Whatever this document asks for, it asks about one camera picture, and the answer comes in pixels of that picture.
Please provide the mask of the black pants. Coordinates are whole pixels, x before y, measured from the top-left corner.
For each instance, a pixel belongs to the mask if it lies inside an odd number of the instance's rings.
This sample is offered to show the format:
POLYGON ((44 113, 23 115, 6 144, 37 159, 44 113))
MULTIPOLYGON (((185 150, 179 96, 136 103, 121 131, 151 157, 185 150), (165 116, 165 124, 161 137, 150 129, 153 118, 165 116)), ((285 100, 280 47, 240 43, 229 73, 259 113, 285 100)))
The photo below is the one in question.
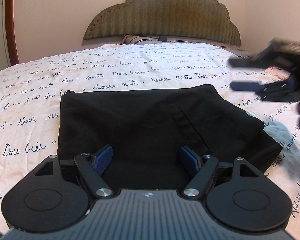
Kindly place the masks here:
POLYGON ((221 162, 242 157, 261 172, 282 151, 261 120, 224 100, 211 85, 66 92, 59 118, 60 159, 112 147, 102 178, 114 191, 182 190, 191 180, 180 154, 183 146, 221 162))

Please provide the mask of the brown wooden door frame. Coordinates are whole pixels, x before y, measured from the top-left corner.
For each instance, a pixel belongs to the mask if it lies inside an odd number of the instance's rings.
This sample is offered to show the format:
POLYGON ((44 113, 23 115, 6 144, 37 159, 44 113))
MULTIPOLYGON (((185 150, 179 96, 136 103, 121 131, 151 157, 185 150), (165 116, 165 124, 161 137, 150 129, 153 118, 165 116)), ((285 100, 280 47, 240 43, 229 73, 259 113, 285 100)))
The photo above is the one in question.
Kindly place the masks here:
POLYGON ((5 30, 6 30, 6 43, 7 52, 10 65, 19 63, 17 46, 15 42, 14 32, 14 0, 4 0, 5 2, 5 30))

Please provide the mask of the olive upholstered headboard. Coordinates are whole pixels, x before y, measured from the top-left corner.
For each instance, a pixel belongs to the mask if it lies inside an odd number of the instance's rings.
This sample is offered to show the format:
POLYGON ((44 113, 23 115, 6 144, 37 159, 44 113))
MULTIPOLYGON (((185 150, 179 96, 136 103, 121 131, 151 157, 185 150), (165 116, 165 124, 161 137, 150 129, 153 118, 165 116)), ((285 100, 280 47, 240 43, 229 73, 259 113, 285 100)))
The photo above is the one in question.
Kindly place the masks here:
POLYGON ((241 45, 238 28, 218 0, 126 0, 98 13, 83 38, 125 34, 192 37, 241 45))

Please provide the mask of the white script-print bedsheet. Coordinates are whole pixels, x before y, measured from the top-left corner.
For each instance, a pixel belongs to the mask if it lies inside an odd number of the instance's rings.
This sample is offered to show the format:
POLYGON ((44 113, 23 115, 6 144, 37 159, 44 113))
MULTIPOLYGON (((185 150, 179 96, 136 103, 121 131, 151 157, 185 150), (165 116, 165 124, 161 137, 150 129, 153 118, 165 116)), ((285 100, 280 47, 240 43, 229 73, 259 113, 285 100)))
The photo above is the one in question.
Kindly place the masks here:
POLYGON ((270 83, 287 74, 277 68, 235 69, 236 51, 204 43, 106 44, 45 57, 0 71, 0 231, 3 196, 37 164, 57 152, 61 96, 74 92, 190 88, 211 84, 219 95, 259 118, 283 148, 266 176, 293 203, 287 231, 300 239, 300 128, 294 103, 263 102, 234 92, 231 81, 270 83))

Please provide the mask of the black charger on bed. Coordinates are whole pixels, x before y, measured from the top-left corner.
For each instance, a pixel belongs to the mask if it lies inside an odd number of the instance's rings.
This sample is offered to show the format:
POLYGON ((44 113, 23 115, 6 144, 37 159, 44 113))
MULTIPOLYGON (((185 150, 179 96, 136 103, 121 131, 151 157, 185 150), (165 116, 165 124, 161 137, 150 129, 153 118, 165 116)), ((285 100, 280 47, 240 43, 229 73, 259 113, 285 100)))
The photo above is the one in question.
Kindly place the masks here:
POLYGON ((160 42, 167 42, 167 41, 168 41, 168 38, 165 37, 165 36, 159 36, 159 37, 158 37, 158 41, 160 41, 160 42))

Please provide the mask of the patterned pillow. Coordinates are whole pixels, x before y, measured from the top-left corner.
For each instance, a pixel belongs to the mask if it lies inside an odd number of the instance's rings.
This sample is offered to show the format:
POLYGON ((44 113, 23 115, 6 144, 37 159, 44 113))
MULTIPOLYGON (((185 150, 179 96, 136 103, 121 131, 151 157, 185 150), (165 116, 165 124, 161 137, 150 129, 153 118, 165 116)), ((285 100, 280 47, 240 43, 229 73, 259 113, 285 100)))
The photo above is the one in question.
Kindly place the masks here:
POLYGON ((154 36, 142 36, 142 35, 124 35, 121 44, 156 44, 160 43, 158 37, 154 36))

